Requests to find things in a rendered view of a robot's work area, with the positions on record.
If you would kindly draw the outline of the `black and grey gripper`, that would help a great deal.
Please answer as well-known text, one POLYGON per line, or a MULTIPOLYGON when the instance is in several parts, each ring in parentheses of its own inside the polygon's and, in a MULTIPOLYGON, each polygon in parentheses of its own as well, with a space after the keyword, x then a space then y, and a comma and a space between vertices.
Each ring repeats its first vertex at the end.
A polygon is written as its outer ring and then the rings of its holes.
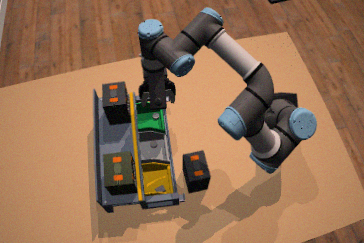
POLYGON ((175 88, 174 82, 172 82, 171 80, 169 81, 169 78, 167 78, 168 77, 167 68, 163 65, 162 67, 160 67, 158 69, 148 69, 143 65, 142 58, 141 58, 141 65, 142 65, 142 68, 143 68, 143 78, 144 78, 144 80, 146 79, 145 81, 143 81, 143 84, 141 84, 142 87, 140 85, 139 89, 138 89, 139 97, 140 97, 142 106, 143 107, 146 106, 147 98, 149 97, 147 72, 149 72, 149 73, 158 73, 158 72, 162 71, 163 68, 164 68, 164 76, 165 76, 166 95, 169 96, 169 100, 171 100, 171 103, 174 103, 175 102, 175 95, 176 95, 176 88, 175 88))

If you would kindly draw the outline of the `yellow open bin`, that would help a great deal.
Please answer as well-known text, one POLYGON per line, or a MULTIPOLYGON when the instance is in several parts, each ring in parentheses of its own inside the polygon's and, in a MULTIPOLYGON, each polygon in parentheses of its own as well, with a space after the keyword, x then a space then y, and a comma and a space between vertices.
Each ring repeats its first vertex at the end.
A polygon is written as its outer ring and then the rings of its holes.
POLYGON ((161 163, 142 164, 145 196, 174 193, 170 165, 161 163), (167 172, 168 170, 168 172, 167 172), (169 180, 168 180, 169 178, 169 180), (155 188, 163 185, 165 192, 156 192, 155 188), (169 187, 170 185, 170 187, 169 187), (151 193, 148 193, 151 192, 151 193))

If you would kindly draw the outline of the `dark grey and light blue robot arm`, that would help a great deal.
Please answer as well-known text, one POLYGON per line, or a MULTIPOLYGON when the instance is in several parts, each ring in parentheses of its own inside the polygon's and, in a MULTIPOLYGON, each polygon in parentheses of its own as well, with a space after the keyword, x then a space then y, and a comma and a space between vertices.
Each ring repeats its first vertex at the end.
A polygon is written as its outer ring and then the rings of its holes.
MULTIPOLYGON (((158 69, 164 65, 171 73, 182 77, 192 70, 194 55, 204 45, 212 49, 247 84, 225 108, 218 118, 218 124, 234 139, 244 137, 251 144, 249 157, 272 174, 302 140, 314 135, 317 120, 310 110, 295 107, 288 100, 273 100, 274 84, 268 69, 226 33, 223 23, 216 11, 204 8, 171 39, 164 33, 161 22, 145 20, 138 27, 139 57, 142 57, 143 65, 148 69, 158 69)), ((166 109, 164 70, 148 72, 148 85, 150 109, 166 109)))

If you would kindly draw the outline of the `grey metal rack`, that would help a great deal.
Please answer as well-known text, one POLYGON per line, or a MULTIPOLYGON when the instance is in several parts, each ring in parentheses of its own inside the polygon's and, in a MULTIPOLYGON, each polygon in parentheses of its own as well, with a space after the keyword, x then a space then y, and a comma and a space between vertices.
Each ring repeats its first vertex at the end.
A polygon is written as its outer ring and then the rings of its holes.
POLYGON ((136 96, 135 92, 133 92, 133 99, 134 99, 142 201, 139 201, 138 193, 111 196, 111 194, 104 186, 103 154, 131 151, 131 154, 135 162, 132 123, 110 125, 107 121, 106 114, 102 107, 102 97, 98 98, 96 90, 95 88, 93 88, 93 140, 94 140, 95 193, 96 193, 96 201, 106 210, 107 213, 113 213, 114 206, 140 204, 142 209, 151 209, 151 208, 175 206, 179 205, 179 202, 185 202, 185 193, 179 195, 177 192, 166 109, 163 109, 163 116, 164 116, 165 132, 167 136, 167 144, 168 144, 168 151, 170 158, 170 170, 171 170, 174 193, 145 197, 141 155, 140 155, 140 142, 138 133, 137 108, 136 108, 136 103, 139 103, 141 101, 139 95, 136 96))

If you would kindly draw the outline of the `green bin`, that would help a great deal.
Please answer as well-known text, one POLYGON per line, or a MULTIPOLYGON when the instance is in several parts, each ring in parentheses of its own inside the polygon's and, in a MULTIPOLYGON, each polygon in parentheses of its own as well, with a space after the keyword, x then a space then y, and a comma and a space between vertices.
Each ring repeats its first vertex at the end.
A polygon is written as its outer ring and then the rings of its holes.
POLYGON ((143 107, 141 103, 136 103, 136 108, 137 108, 138 132, 155 131, 166 134, 163 109, 151 110, 150 102, 147 102, 145 107, 143 107), (159 114, 159 119, 157 120, 153 119, 152 115, 154 113, 159 114))

